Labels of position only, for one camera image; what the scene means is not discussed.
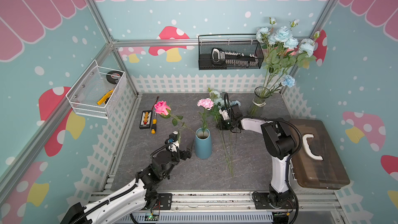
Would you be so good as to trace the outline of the light blue rose stem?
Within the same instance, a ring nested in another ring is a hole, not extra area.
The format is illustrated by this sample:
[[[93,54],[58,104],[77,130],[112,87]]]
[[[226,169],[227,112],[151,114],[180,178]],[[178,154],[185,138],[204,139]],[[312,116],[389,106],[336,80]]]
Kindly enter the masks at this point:
[[[241,103],[239,101],[230,101],[231,106],[241,106]],[[224,100],[221,98],[218,98],[215,100],[215,106],[217,106],[218,110],[222,110],[222,108],[225,106]],[[217,124],[216,127],[219,129],[219,134],[221,137],[222,141],[222,146],[224,150],[224,156],[227,162],[227,167],[228,170],[231,174],[231,177],[234,177],[234,166],[233,166],[233,142],[232,142],[232,136],[231,133],[229,132],[228,128],[226,127],[227,121],[224,120],[222,114],[218,112],[217,118],[216,118]]]

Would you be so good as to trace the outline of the teal ceramic vase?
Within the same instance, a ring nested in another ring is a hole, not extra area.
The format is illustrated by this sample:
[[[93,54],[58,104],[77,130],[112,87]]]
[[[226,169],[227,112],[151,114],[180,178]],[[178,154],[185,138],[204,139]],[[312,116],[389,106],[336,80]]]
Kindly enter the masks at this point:
[[[195,154],[200,159],[207,159],[211,156],[212,140],[210,131],[208,129],[203,130],[202,128],[199,128],[196,131],[194,146]]]

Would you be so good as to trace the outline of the clear glass vase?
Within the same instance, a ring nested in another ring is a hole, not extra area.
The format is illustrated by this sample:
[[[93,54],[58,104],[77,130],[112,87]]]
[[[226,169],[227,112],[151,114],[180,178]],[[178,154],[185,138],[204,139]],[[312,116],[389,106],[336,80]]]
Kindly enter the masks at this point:
[[[247,114],[252,117],[261,117],[266,105],[267,99],[271,96],[269,90],[265,87],[257,87],[254,91],[255,96],[248,109]]]

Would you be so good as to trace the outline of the white blue rose stem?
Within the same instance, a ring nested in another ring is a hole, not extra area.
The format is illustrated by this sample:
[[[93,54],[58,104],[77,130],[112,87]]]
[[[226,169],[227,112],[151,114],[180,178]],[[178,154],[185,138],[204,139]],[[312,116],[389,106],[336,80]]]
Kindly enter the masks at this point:
[[[209,98],[214,102],[214,106],[213,106],[212,110],[210,111],[210,114],[213,116],[214,121],[217,124],[216,118],[217,118],[219,110],[218,110],[217,106],[215,106],[215,100],[218,98],[221,98],[221,99],[223,99],[223,98],[221,96],[221,93],[218,92],[217,90],[208,88],[208,92],[209,92]]]

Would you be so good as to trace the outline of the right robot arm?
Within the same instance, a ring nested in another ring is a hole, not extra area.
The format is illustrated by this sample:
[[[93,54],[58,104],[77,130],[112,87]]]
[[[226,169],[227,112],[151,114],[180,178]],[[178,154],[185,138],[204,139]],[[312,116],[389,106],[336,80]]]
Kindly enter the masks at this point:
[[[272,180],[266,202],[272,208],[282,208],[284,203],[295,200],[295,192],[289,182],[289,169],[292,157],[302,147],[303,136],[289,121],[243,116],[237,108],[237,105],[224,106],[216,111],[221,116],[220,128],[239,128],[263,135],[266,150],[272,156]]]

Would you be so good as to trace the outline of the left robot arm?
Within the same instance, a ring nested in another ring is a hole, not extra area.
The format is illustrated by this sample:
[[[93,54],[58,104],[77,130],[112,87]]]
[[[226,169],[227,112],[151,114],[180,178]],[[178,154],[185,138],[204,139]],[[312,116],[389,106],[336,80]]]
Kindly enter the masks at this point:
[[[62,224],[114,224],[126,215],[142,209],[152,210],[160,205],[157,188],[181,160],[192,157],[194,141],[186,150],[180,148],[180,134],[173,132],[164,145],[149,155],[151,163],[137,172],[135,178],[108,196],[82,206],[76,203],[68,209]]]

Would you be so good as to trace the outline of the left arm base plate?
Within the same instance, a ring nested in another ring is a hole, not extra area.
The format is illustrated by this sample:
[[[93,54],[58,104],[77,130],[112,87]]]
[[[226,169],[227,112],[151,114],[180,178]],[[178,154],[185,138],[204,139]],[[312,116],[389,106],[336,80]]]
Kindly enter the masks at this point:
[[[154,209],[154,210],[171,210],[172,197],[173,197],[173,195],[170,193],[158,194],[157,201],[155,203],[155,206],[152,209]]]

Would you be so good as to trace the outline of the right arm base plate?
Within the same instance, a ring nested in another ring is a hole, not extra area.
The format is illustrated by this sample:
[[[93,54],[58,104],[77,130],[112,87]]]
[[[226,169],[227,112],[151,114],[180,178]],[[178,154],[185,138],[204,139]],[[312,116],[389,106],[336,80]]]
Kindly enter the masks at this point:
[[[288,193],[288,198],[280,203],[272,204],[269,192],[254,191],[251,195],[256,209],[285,209],[292,211],[296,208],[297,201],[294,196]]]

